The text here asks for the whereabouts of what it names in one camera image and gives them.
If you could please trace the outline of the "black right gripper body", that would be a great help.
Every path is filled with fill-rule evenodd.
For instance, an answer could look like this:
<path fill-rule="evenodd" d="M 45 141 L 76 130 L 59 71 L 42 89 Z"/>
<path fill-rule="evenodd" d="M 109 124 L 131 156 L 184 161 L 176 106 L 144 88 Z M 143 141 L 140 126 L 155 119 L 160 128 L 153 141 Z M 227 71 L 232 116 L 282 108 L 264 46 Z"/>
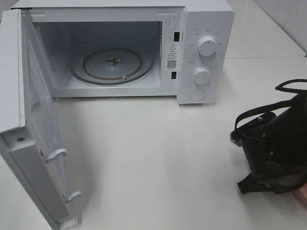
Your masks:
<path fill-rule="evenodd" d="M 299 189 L 307 182 L 305 165 L 290 165 L 274 161 L 274 152 L 265 151 L 262 145 L 243 143 L 241 147 L 247 159 L 250 173 L 258 183 L 276 188 L 275 194 Z"/>

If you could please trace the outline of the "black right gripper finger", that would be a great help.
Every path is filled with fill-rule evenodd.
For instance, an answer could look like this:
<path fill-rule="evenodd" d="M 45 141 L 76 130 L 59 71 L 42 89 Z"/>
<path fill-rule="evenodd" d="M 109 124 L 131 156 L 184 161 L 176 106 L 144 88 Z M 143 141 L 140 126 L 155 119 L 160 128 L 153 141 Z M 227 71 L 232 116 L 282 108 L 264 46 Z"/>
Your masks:
<path fill-rule="evenodd" d="M 243 195 L 256 192 L 276 191 L 276 188 L 269 184 L 258 183 L 256 178 L 251 173 L 242 181 L 238 182 L 237 186 Z"/>

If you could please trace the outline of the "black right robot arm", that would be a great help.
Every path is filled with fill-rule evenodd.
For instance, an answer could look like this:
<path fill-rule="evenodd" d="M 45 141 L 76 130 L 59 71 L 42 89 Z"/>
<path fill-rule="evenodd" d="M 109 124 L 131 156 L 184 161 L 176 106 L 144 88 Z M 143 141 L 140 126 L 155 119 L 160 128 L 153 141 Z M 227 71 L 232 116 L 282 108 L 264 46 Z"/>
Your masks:
<path fill-rule="evenodd" d="M 281 194 L 307 182 L 307 98 L 262 106 L 239 115 L 235 121 L 255 116 L 230 134 L 244 151 L 250 174 L 237 185 L 242 194 Z"/>

